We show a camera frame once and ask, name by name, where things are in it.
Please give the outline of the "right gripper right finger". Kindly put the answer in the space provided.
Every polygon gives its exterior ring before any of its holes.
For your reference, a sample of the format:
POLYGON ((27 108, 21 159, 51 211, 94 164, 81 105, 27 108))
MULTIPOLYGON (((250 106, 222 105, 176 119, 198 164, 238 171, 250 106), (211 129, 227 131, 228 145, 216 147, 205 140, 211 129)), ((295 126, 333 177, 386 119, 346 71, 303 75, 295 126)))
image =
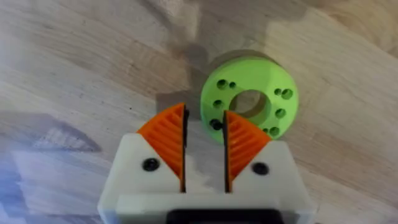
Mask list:
POLYGON ((227 194, 308 194, 286 142, 271 139, 232 111, 224 112, 223 138, 227 194))

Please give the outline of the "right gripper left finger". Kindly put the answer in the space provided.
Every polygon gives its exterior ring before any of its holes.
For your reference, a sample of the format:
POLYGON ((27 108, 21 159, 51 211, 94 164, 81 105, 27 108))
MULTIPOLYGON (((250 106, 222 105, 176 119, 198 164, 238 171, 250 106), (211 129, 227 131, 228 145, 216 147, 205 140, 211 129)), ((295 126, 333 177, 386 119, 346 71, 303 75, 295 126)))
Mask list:
POLYGON ((126 195, 186 192, 188 117, 185 103, 178 103, 122 137, 99 208, 115 208, 126 195))

